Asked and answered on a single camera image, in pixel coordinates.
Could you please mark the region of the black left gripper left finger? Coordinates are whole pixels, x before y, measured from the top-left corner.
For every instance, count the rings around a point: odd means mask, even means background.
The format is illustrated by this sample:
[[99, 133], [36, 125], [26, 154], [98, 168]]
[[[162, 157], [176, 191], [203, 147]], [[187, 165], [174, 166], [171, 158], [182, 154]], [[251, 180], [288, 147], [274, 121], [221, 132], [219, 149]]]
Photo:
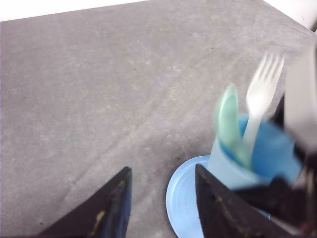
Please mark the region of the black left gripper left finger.
[[132, 203], [132, 169], [122, 168], [90, 198], [40, 232], [39, 238], [124, 238]]

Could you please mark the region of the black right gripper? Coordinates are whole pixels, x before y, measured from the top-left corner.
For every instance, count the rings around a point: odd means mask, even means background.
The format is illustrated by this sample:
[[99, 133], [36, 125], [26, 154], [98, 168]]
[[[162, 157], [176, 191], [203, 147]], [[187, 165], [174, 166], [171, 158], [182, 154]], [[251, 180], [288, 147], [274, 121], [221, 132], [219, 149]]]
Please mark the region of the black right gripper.
[[234, 192], [248, 204], [272, 214], [305, 235], [316, 237], [317, 151], [308, 152], [302, 144], [295, 142], [293, 153], [303, 163], [303, 185], [292, 187], [281, 177], [275, 177], [269, 185]]

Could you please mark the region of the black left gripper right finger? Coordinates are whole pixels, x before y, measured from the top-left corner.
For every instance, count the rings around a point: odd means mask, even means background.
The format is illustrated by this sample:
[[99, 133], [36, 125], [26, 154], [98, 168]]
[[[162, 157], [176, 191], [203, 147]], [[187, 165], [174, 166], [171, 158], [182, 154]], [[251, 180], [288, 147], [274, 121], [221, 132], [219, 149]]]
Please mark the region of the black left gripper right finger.
[[205, 238], [295, 238], [221, 183], [195, 166], [196, 204]]

